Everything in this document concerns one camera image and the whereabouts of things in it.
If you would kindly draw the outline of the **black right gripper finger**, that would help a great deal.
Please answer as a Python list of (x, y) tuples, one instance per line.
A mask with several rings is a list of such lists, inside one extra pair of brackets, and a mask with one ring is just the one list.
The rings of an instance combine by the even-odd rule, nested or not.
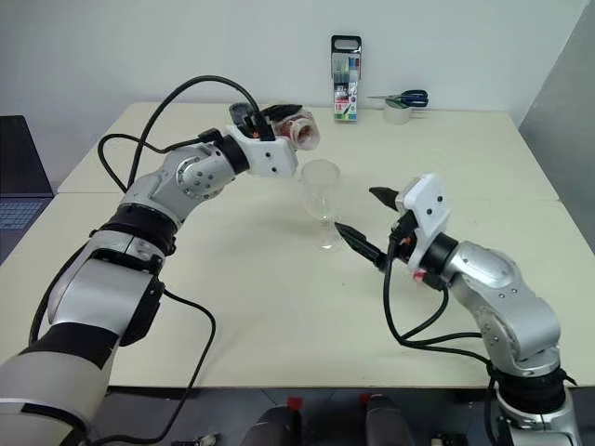
[(335, 228), (341, 238), (354, 252), (370, 261), (376, 268), (384, 268), (386, 266), (386, 254), (367, 241), (365, 235), (360, 231), (339, 222), (335, 223)]
[(396, 201), (399, 192), (397, 190), (393, 190), (387, 187), (372, 187), (369, 189), (369, 192), (372, 193), (379, 201), (381, 201), (388, 208), (394, 211), (398, 211)]

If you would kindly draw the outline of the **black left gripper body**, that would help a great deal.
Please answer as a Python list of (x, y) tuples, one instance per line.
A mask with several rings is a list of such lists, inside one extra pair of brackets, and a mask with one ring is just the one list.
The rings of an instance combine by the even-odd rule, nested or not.
[(271, 125), (260, 113), (249, 113), (243, 118), (243, 133), (249, 138), (275, 139)]

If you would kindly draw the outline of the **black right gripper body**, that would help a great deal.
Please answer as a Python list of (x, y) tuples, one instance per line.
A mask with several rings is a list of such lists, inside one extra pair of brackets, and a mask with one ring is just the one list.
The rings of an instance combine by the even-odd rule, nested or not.
[(417, 247), (417, 220), (411, 210), (399, 211), (399, 215), (390, 231), (388, 255), (391, 259), (409, 259)]

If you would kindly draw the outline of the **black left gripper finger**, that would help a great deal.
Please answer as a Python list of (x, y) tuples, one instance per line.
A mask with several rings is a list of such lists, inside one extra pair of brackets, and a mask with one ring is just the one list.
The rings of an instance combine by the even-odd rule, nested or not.
[(273, 104), (261, 113), (267, 118), (286, 118), (297, 114), (302, 109), (300, 104)]

